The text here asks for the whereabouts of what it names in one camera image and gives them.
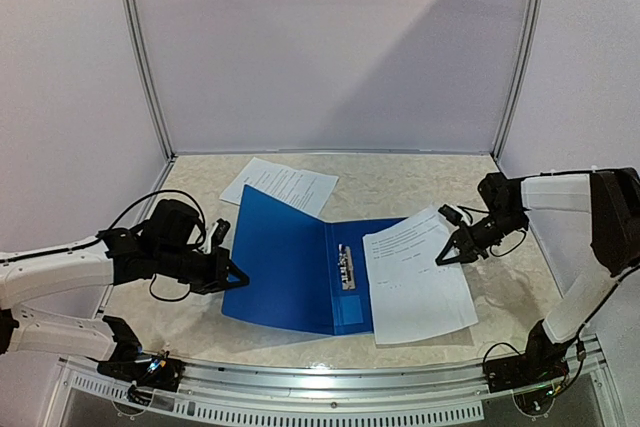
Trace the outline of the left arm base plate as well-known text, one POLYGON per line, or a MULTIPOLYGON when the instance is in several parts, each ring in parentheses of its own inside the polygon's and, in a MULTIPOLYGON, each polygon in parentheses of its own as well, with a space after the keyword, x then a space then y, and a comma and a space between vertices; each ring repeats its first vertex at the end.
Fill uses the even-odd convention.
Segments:
POLYGON ((100 361, 97 372, 119 381, 167 392, 176 392, 186 364, 168 354, 141 354, 134 360, 100 361))

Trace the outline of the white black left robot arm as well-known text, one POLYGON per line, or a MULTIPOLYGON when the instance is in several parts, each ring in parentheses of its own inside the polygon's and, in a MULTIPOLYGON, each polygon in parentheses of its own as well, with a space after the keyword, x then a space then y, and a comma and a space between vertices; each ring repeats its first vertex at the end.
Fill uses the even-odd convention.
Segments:
POLYGON ((149 362, 123 319, 83 319, 32 309, 27 302, 158 277, 173 279, 196 295, 245 287, 248 276, 221 245, 229 229, 223 219, 206 229, 199 209, 162 199, 150 217, 134 227, 114 225, 67 246, 2 255, 2 353, 83 356, 110 363, 128 381, 141 380, 149 362))

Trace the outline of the blue plastic folder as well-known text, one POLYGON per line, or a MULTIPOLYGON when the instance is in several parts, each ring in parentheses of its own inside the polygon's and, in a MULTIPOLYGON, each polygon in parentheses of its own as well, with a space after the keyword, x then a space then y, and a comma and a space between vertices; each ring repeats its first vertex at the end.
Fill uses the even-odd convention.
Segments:
POLYGON ((328 223, 251 186, 244 188, 231 258, 250 279, 224 294, 223 315, 319 335, 370 333, 373 321, 363 237, 395 218, 328 223), (338 245, 351 248, 356 289, 342 289, 338 245))

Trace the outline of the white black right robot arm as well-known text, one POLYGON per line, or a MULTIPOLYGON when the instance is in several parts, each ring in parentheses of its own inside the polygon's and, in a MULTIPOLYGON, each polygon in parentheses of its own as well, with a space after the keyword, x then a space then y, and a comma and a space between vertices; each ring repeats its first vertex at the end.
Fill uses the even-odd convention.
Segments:
POLYGON ((560 303, 530 330, 517 358, 517 374, 537 383, 578 341, 624 275, 639 266, 639 174, 632 167, 515 178, 493 172, 477 190, 485 211, 474 223, 464 219, 461 208, 440 208, 455 230, 437 265, 486 259, 508 235, 532 229, 562 251, 575 275, 560 303))

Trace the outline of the white printed paper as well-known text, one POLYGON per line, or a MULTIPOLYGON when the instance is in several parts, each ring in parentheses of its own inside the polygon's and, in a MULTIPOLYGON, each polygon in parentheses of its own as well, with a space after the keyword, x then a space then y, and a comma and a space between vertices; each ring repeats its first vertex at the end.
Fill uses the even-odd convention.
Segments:
POLYGON ((436 264, 448 239, 433 206, 363 237, 376 344, 419 342, 478 323, 461 265, 436 264))
POLYGON ((224 189, 219 199, 239 205, 244 187, 251 186, 306 214, 318 216, 338 180, 335 175, 294 169, 254 157, 224 189))

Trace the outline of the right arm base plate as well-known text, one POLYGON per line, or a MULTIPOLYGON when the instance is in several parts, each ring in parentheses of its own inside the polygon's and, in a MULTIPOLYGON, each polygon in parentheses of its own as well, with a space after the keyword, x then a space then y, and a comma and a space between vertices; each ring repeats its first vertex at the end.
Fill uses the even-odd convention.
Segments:
POLYGON ((547 397, 557 397, 571 387, 580 376, 586 355, 586 347, 582 340, 529 346, 524 353, 520 353, 507 342, 500 342, 491 346, 485 353, 482 359, 482 371, 491 392, 517 389, 562 377, 560 384, 557 387, 551 387, 546 394, 547 397), (570 375, 566 352, 572 345, 575 345, 579 366, 577 371, 570 375), (489 359, 489 354, 501 346, 509 347, 514 354, 489 359))

